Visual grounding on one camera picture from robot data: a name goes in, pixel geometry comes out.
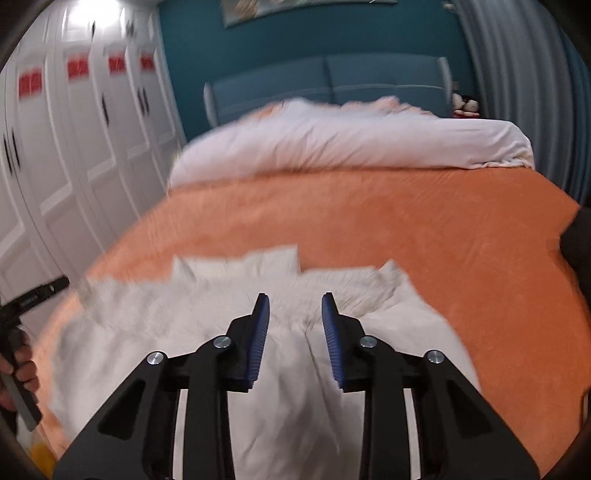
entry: white wardrobe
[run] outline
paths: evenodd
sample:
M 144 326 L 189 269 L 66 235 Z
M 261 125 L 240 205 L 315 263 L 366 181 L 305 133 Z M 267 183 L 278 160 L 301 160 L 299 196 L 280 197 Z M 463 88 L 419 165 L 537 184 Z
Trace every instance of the white wardrobe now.
M 155 4 L 54 2 L 0 73 L 0 136 L 4 302 L 75 283 L 164 196 L 186 141 Z M 23 317 L 33 338 L 54 304 Z

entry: metal bolt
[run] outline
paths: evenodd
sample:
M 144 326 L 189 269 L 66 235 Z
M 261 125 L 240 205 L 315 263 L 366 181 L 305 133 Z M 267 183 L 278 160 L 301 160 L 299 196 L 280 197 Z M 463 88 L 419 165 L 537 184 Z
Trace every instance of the metal bolt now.
M 217 337 L 213 341 L 213 346 L 215 348 L 228 348 L 232 344 L 232 339 L 230 337 L 221 336 Z
M 427 360 L 429 360 L 432 364 L 442 364 L 445 360 L 445 355 L 441 353 L 439 350 L 429 350 L 427 352 Z
M 150 365 L 158 365 L 164 360 L 164 354 L 162 352 L 152 352 L 146 360 Z
M 378 344 L 378 340 L 375 337 L 365 336 L 361 337 L 359 344 L 364 348 L 373 348 Z

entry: white duvet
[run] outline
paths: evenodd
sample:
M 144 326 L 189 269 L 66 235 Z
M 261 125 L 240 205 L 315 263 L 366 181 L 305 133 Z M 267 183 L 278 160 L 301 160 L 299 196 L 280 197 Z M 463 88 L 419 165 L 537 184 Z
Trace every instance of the white duvet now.
M 533 168 L 534 156 L 511 122 L 438 118 L 395 97 L 342 107 L 292 99 L 193 140 L 169 187 L 339 167 Z
M 52 409 L 74 438 L 148 353 L 195 351 L 225 333 L 232 319 L 250 313 L 264 292 L 271 320 L 259 380 L 249 394 L 229 397 L 236 477 L 356 479 L 363 395 L 343 394 L 333 380 L 320 318 L 327 291 L 343 314 L 361 320 L 367 334 L 414 355 L 442 350 L 478 388 L 461 341 L 394 262 L 380 269 L 300 273 L 291 247 L 234 261 L 177 259 L 164 284 L 83 285 L 83 311 L 64 328 L 54 357 Z M 182 478 L 184 400 L 175 445 L 177 480 Z M 416 430 L 412 422 L 410 427 L 416 478 Z

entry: curtain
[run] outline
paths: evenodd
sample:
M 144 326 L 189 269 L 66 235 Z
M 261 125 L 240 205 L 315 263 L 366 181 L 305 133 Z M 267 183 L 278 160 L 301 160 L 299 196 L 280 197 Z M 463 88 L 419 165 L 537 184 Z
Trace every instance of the curtain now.
M 536 170 L 567 190 L 574 140 L 573 89 L 561 30 L 537 0 L 454 0 L 485 118 L 529 137 Z
M 574 100 L 574 148 L 567 192 L 584 203 L 591 182 L 591 74 L 565 33 L 562 33 Z

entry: red label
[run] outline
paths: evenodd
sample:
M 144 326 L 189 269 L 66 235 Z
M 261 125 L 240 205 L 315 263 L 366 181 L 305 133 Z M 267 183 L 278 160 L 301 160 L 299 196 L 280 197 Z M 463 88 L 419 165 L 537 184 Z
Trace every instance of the red label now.
M 28 97 L 31 95 L 31 76 L 27 73 L 22 74 L 18 78 L 18 98 Z
M 156 70 L 154 56 L 150 55 L 149 53 L 142 54 L 142 56 L 139 58 L 139 63 L 142 66 L 142 70 L 144 72 L 154 72 Z
M 78 78 L 78 60 L 68 60 L 68 80 Z
M 80 77 L 88 77 L 88 75 L 90 75 L 88 58 L 83 58 L 78 61 L 78 75 Z
M 68 59 L 68 80 L 85 78 L 90 75 L 88 57 L 71 57 Z
M 43 90 L 43 71 L 31 69 L 18 77 L 18 98 L 26 98 L 41 93 Z
M 125 56 L 123 54 L 109 56 L 109 72 L 111 75 L 125 73 Z

